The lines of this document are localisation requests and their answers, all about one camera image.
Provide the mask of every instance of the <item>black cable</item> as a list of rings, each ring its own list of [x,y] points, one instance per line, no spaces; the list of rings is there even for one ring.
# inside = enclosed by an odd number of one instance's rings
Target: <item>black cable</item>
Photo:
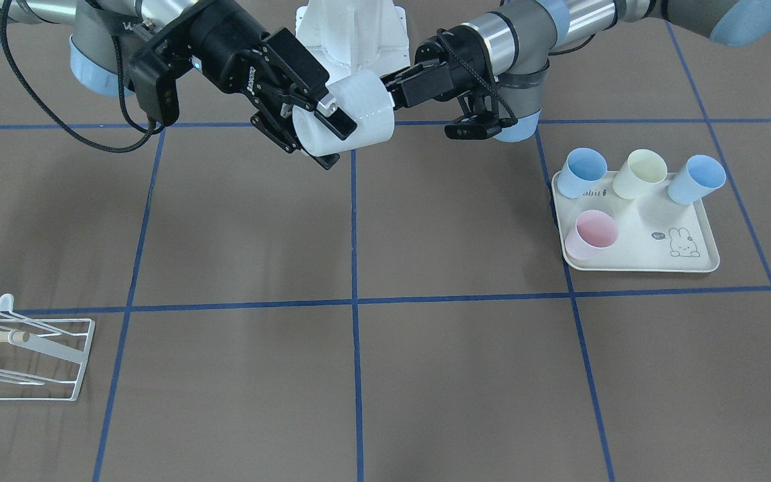
[[[553,57],[553,56],[556,56],[556,55],[564,55],[564,54],[566,54],[566,53],[573,53],[573,52],[575,52],[575,51],[578,51],[578,50],[580,50],[580,49],[584,48],[584,46],[586,46],[586,45],[588,45],[589,43],[591,43],[591,40],[593,40],[593,39],[594,39],[594,37],[596,37],[596,36],[597,36],[597,34],[596,34],[596,33],[595,33],[595,34],[593,34],[593,35],[591,35],[590,37],[588,37],[588,39],[587,39],[587,40],[585,40],[584,42],[582,42],[582,45],[580,45],[580,46],[576,46],[576,47],[573,47],[572,49],[566,49],[565,51],[560,51],[560,52],[549,52],[549,57]]]
[[[156,135],[165,129],[165,126],[160,125],[159,129],[145,129],[138,125],[130,116],[126,110],[126,100],[123,95],[123,56],[120,54],[120,39],[116,36],[112,37],[112,44],[115,46],[115,64],[117,67],[118,76],[118,105],[120,106],[120,115],[123,115],[126,123],[128,123],[133,129],[143,134]]]
[[[444,39],[444,36],[442,35],[443,29],[440,28],[436,31],[436,39],[440,41],[442,46],[444,46],[444,49],[453,57],[456,58],[456,61],[460,63],[460,65],[465,68],[465,70],[473,77],[475,77],[475,80],[477,80],[478,83],[480,83],[481,86],[483,86],[484,89],[487,89],[487,92],[489,92],[490,97],[495,98],[496,101],[499,102],[499,104],[502,104],[502,106],[505,107],[505,110],[507,110],[507,115],[511,116],[512,119],[517,120],[517,114],[513,113],[513,109],[511,109],[510,104],[507,103],[504,98],[501,98],[499,96],[499,93],[496,92],[496,89],[493,88],[486,80],[484,80],[483,77],[481,77],[480,74],[477,73],[477,71],[472,68],[471,65],[468,64],[465,60],[463,60],[462,57],[456,54],[454,52],[454,49],[450,48],[450,45],[448,45],[448,42]]]
[[[64,121],[62,121],[59,116],[56,116],[52,110],[46,106],[46,104],[40,100],[40,97],[37,97],[36,92],[34,92],[34,89],[31,88],[30,85],[28,85],[28,81],[25,79],[25,76],[23,76],[22,72],[19,71],[19,67],[17,67],[16,62],[13,61],[13,55],[11,55],[10,52],[10,45],[8,43],[8,13],[10,12],[10,6],[13,3],[13,0],[4,0],[4,3],[2,4],[2,11],[0,14],[0,42],[2,43],[2,52],[5,56],[5,60],[8,61],[8,65],[10,66],[11,70],[13,71],[13,74],[15,74],[16,79],[19,81],[19,84],[23,86],[26,92],[28,92],[28,95],[30,95],[31,99],[34,100],[34,102],[40,107],[41,110],[43,110],[47,116],[49,116],[53,121],[55,121],[56,125],[58,127],[64,129],[65,132],[70,134],[71,137],[79,141],[80,143],[85,144],[89,147],[94,147],[94,149],[99,149],[101,151],[107,152],[107,153],[130,153],[134,151],[135,149],[138,149],[139,147],[142,147],[147,143],[147,141],[152,137],[154,129],[156,129],[157,122],[151,118],[148,118],[148,131],[146,134],[144,134],[144,137],[142,137],[140,140],[138,140],[135,144],[128,146],[128,147],[111,147],[111,146],[105,146],[103,144],[95,143],[94,141],[91,141],[89,139],[86,139],[85,137],[82,137],[82,135],[79,135],[76,131],[70,128]],[[120,80],[120,76],[118,77],[118,81],[120,82],[120,85],[122,86],[122,80]]]

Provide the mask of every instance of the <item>light blue cup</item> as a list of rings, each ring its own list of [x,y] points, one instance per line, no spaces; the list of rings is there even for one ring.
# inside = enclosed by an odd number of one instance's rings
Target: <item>light blue cup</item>
[[[570,199],[588,192],[608,171],[606,158],[587,147],[573,149],[558,175],[558,190]]]
[[[692,156],[668,185],[668,195],[677,204],[692,204],[725,185],[727,174],[709,155]]]

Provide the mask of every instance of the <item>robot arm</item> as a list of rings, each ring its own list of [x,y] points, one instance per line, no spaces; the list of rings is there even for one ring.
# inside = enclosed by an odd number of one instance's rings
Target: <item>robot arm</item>
[[[415,65],[383,82],[396,108],[456,98],[462,116],[447,137],[522,141],[537,127],[551,51],[650,17],[744,46],[771,30],[771,0],[513,0],[440,30],[418,47]]]
[[[327,87],[327,70],[286,28],[270,34],[234,0],[0,0],[12,21],[74,26],[71,68],[99,94],[124,85],[148,118],[172,125],[180,114],[175,82],[197,68],[221,92],[244,94],[252,125],[290,153],[304,149],[290,114],[312,112],[346,139],[357,127]],[[312,156],[325,169],[339,156]]]
[[[254,127],[286,152],[304,149],[294,106],[342,140],[356,128],[329,94],[324,67],[287,29],[267,33],[234,0],[11,2],[13,21],[74,26],[71,67],[96,92],[117,94],[117,59],[126,59],[124,84],[160,125],[177,121],[175,81],[195,67],[220,91],[244,94],[258,109]],[[743,46],[771,30],[771,0],[513,0],[438,31],[414,65],[382,82],[395,109],[456,98],[462,116],[446,125],[450,138],[520,141],[535,132],[551,52],[649,17]],[[327,169],[337,161],[312,157]]]

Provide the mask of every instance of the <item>tray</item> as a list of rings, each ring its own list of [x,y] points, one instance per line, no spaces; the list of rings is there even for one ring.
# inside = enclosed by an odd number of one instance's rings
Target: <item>tray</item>
[[[562,195],[557,186],[560,173],[551,179],[561,252],[567,264],[580,271],[713,272],[719,268],[707,212],[699,199],[694,204],[676,204],[667,186],[676,174],[634,200],[612,190],[617,171],[609,171],[590,191],[576,199]],[[564,240],[583,211],[600,210],[618,223],[618,241],[590,260],[567,256]]]

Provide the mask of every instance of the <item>plastic cup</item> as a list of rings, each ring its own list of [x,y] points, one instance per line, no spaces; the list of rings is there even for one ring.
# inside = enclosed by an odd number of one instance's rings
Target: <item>plastic cup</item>
[[[576,260],[589,260],[618,240],[618,223],[603,211],[579,214],[576,225],[564,240],[567,255]]]
[[[293,107],[293,126],[310,155],[331,155],[384,143],[394,134],[392,96],[382,80],[370,70],[360,70],[329,86],[337,104],[359,126],[345,141],[336,137],[313,112]]]
[[[727,174],[719,161],[709,155],[692,156],[668,184],[668,196],[677,204],[692,204],[725,185]]]
[[[634,199],[652,190],[668,176],[662,156],[648,149],[633,151],[612,181],[615,194]]]
[[[588,192],[608,173],[606,158],[587,147],[573,149],[558,175],[558,190],[570,199]]]

